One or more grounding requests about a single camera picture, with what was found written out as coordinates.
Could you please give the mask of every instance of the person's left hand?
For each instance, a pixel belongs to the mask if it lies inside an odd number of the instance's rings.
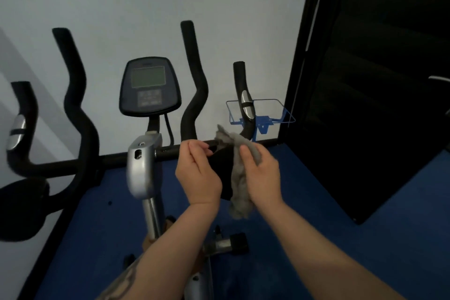
[[[183,186],[189,203],[211,204],[219,208],[222,181],[209,165],[209,145],[200,140],[186,140],[180,145],[175,175]]]

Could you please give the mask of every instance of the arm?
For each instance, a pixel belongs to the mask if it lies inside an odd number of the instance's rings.
[[[284,203],[278,162],[265,147],[257,148],[258,166],[246,146],[240,150],[248,192],[314,299],[403,299]]]
[[[176,176],[190,206],[97,300],[180,300],[206,233],[217,215],[222,183],[208,145],[181,143]]]

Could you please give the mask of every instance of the gray cloth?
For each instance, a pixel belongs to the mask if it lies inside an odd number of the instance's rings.
[[[240,134],[228,133],[220,125],[217,125],[217,128],[216,139],[219,141],[217,149],[219,150],[227,145],[234,146],[233,170],[231,171],[231,188],[233,189],[233,196],[231,197],[229,213],[234,219],[241,219],[243,217],[248,218],[255,206],[250,200],[250,195],[247,191],[247,178],[245,176],[244,163],[242,162],[239,153],[239,147],[241,145],[246,145],[250,149],[256,165],[261,163],[261,154],[250,140],[244,138]]]

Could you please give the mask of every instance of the curved handlebar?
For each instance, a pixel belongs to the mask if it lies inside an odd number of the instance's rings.
[[[191,20],[181,22],[181,33],[183,34],[184,48],[188,57],[189,68],[197,91],[187,106],[181,118],[181,141],[197,139],[195,131],[195,120],[205,106],[208,98],[208,82],[200,62],[199,47],[195,36],[194,23]]]
[[[234,62],[234,85],[238,94],[239,108],[241,110],[244,128],[241,135],[251,140],[256,128],[256,113],[253,99],[248,92],[247,78],[245,75],[245,62]]]
[[[75,194],[82,195],[89,187],[97,169],[99,138],[98,132],[90,119],[81,109],[86,90],[86,73],[68,29],[53,29],[53,35],[69,72],[69,87],[64,98],[64,111],[70,122],[81,134],[82,140],[76,162],[75,177],[67,188],[47,199],[45,211],[55,212],[65,207],[69,198]],[[11,83],[19,101],[19,114],[25,118],[25,131],[19,143],[7,151],[8,164],[11,169],[25,177],[51,177],[54,173],[52,164],[35,165],[28,155],[36,129],[38,105],[30,82]]]

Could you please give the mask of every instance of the wall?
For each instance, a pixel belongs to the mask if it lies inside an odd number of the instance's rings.
[[[253,98],[284,100],[301,21],[304,0],[0,0],[0,141],[7,137],[17,112],[9,82],[31,81],[40,105],[40,119],[31,158],[35,162],[77,156],[79,134],[66,119],[63,100],[68,85],[64,62],[51,34],[53,27],[71,30],[86,69],[88,85],[83,109],[100,135],[100,153],[126,151],[146,128],[146,120],[120,114],[118,93],[128,60],[141,56],[166,56],[177,72],[183,104],[169,114],[175,142],[179,123],[195,92],[190,76],[180,22],[194,21],[203,69],[209,82],[209,99],[196,121],[198,137],[214,137],[217,124],[228,123],[225,101],[236,98],[232,64],[244,60]],[[271,111],[268,107],[261,115]],[[161,124],[168,143],[165,124]],[[277,136],[271,126],[264,138]],[[4,153],[0,184],[14,181]],[[52,192],[68,181],[52,182]],[[40,241],[3,244],[0,289],[14,298],[36,259]],[[32,253],[17,250],[24,245]]]

